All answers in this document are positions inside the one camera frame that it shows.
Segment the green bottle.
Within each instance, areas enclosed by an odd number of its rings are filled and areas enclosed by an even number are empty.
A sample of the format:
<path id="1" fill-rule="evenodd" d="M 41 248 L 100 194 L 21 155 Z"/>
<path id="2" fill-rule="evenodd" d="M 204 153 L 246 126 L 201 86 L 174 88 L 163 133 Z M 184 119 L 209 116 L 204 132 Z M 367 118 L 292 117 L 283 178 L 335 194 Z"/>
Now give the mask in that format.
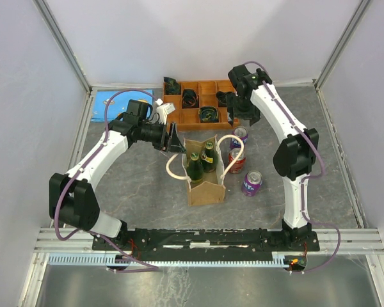
<path id="1" fill-rule="evenodd" d="M 204 168 L 202 166 L 199 153 L 191 153 L 186 172 L 190 177 L 192 183 L 197 184 L 202 181 L 204 175 Z"/>
<path id="2" fill-rule="evenodd" d="M 216 170 L 218 154 L 215 151 L 214 142 L 206 141 L 201 151 L 201 162 L 204 172 L 210 173 Z"/>

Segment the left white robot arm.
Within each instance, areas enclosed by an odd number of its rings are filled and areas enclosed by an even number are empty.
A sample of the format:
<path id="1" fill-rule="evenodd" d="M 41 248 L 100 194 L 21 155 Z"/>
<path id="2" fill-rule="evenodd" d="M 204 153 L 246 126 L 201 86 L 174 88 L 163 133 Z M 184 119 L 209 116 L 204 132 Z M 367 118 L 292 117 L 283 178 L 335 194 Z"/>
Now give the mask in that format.
<path id="1" fill-rule="evenodd" d="M 140 120 L 127 123 L 113 120 L 107 124 L 99 142 L 66 174 L 55 173 L 49 181 L 49 215 L 56 236 L 67 240 L 79 230 L 105 236 L 114 249 L 123 249 L 129 241 L 127 223 L 101 212 L 95 195 L 98 183 L 118 157 L 137 141 L 149 142 L 162 152 L 186 152 L 177 124 Z"/>

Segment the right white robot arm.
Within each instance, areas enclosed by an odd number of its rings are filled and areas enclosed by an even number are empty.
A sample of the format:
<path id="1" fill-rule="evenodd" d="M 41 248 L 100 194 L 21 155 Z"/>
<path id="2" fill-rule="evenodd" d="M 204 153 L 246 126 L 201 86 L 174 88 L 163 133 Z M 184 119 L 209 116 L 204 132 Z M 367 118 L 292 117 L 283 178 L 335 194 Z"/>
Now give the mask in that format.
<path id="1" fill-rule="evenodd" d="M 262 68 L 250 72 L 246 65 L 238 65 L 231 69 L 228 78 L 235 89 L 226 96 L 228 122 L 238 118 L 253 125 L 265 117 L 280 143 L 273 165 L 284 183 L 281 243 L 286 249 L 295 250 L 312 231 L 307 185 L 313 164 L 323 161 L 317 151 L 319 134 L 293 115 Z"/>

